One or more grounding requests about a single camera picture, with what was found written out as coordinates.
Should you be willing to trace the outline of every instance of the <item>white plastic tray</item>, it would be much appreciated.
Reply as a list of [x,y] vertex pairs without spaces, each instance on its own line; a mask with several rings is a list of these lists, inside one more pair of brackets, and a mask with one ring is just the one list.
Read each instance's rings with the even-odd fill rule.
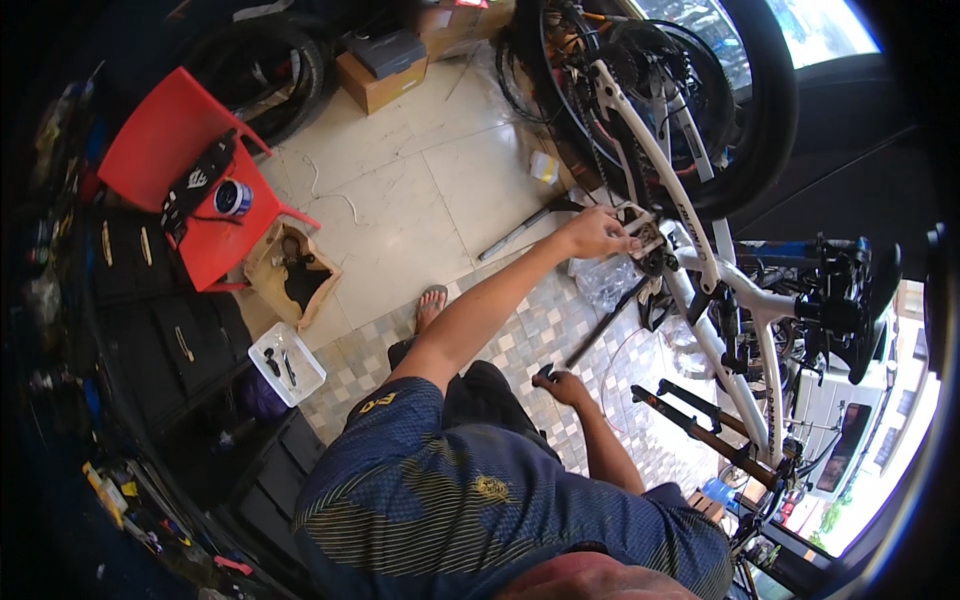
[[[280,366],[280,377],[277,377],[270,365],[267,364],[267,357],[263,351],[267,348],[274,349],[274,360]],[[297,385],[291,384],[290,375],[287,374],[287,368],[283,364],[282,351],[287,350],[287,360],[290,361],[290,368],[293,369],[297,377]],[[326,371],[317,362],[306,344],[297,335],[290,325],[278,323],[264,333],[259,340],[253,343],[247,349],[247,355],[256,365],[256,368],[274,388],[274,391],[280,396],[287,406],[293,408],[300,402],[313,394],[317,388],[326,381]]]

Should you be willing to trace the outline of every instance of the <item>man's arm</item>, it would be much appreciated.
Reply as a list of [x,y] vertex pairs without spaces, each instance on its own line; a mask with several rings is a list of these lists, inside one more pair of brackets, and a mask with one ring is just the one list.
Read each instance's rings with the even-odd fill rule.
[[639,245],[612,215],[608,206],[584,210],[508,267],[467,290],[420,334],[387,381],[422,377],[445,395],[453,375],[476,356],[550,269],[571,256],[593,258]]
[[536,375],[534,385],[577,411],[587,443],[587,464],[592,479],[612,483],[630,493],[646,492],[634,461],[607,426],[600,407],[576,375],[566,371],[556,372],[550,379]]

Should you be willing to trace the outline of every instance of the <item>black strap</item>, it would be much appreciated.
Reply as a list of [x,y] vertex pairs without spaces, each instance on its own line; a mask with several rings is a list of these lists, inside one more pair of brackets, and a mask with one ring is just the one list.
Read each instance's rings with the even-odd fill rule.
[[236,130],[231,129],[207,146],[204,153],[170,186],[161,205],[160,226],[174,247],[180,245],[186,234],[186,218],[193,215],[210,193],[210,188],[233,161],[235,134]]

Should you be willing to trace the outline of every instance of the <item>tile floor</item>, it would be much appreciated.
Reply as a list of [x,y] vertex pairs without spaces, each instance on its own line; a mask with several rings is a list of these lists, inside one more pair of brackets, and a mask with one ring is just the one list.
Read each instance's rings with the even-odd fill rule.
[[[563,191],[560,182],[547,185],[527,173],[545,132],[517,122],[482,63],[431,64],[421,86],[370,116],[339,90],[320,119],[260,163],[282,201],[323,224],[308,233],[344,270],[334,298],[301,334],[328,373],[301,405],[327,443],[350,408],[386,378],[387,347],[413,333],[414,306],[426,286],[446,284],[454,300],[569,218],[551,214],[494,260],[479,262],[482,250]],[[504,371],[566,467],[584,474],[576,415],[533,389],[530,375],[546,362],[559,365],[597,321],[558,268],[477,356]],[[716,455],[630,401],[631,384],[656,387],[661,376],[683,374],[666,338],[638,334],[601,381],[612,353],[637,329],[632,308],[574,371],[595,399],[606,388],[608,418],[647,485],[677,481],[691,492],[716,474]],[[713,394],[711,385],[703,387]]]

